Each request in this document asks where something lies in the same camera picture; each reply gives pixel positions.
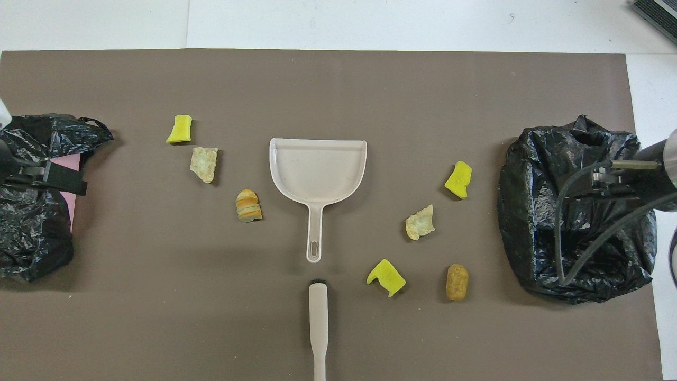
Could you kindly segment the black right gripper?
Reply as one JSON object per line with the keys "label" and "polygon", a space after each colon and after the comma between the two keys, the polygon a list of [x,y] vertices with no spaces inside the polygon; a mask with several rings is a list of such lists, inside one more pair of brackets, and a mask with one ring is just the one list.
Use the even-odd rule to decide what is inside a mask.
{"label": "black right gripper", "polygon": [[676,143],[675,140],[662,140],[642,149],[631,161],[652,161],[655,169],[594,168],[580,169],[573,174],[573,183],[566,189],[565,198],[636,198],[638,202],[648,204],[662,197],[671,200],[655,206],[656,210],[675,212],[676,180]]}

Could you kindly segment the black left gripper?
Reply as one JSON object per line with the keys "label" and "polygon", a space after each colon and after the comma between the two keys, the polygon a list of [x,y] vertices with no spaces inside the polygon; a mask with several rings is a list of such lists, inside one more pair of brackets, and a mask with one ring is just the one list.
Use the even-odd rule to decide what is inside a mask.
{"label": "black left gripper", "polygon": [[7,143],[1,140],[1,183],[3,186],[28,186],[39,190],[54,190],[84,196],[88,184],[80,171],[55,161],[36,162],[17,158]]}

